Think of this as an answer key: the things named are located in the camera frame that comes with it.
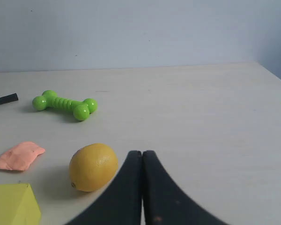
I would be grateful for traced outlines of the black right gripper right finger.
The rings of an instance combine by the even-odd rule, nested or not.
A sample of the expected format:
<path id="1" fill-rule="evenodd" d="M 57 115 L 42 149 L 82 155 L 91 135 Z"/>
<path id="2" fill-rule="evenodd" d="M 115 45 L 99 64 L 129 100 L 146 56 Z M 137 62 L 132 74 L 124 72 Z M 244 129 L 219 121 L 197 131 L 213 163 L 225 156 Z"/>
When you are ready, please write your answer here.
<path id="1" fill-rule="evenodd" d="M 147 225 L 225 225 L 191 199 L 166 172 L 157 154 L 142 155 L 143 204 Z"/>

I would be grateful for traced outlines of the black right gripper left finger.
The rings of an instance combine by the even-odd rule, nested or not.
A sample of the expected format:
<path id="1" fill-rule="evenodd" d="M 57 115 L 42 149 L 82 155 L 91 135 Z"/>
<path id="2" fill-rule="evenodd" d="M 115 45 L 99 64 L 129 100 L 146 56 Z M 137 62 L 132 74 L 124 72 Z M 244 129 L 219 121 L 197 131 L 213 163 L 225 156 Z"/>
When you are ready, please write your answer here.
<path id="1" fill-rule="evenodd" d="M 141 223 L 142 153 L 127 157 L 105 191 L 69 225 L 139 225 Z"/>

